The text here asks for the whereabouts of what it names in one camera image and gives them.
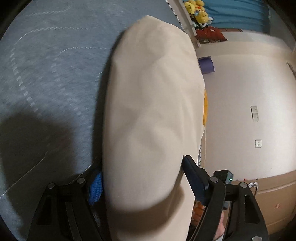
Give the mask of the person right hand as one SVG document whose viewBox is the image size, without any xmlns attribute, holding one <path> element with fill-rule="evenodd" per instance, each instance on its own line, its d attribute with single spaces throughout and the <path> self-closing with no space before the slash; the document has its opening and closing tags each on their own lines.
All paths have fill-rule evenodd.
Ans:
<svg viewBox="0 0 296 241">
<path fill-rule="evenodd" d="M 214 236 L 214 240 L 222 240 L 223 239 L 223 236 L 225 233 L 224 218 L 225 218 L 225 212 L 222 211 L 219 225 L 218 225 L 217 231 Z"/>
</svg>

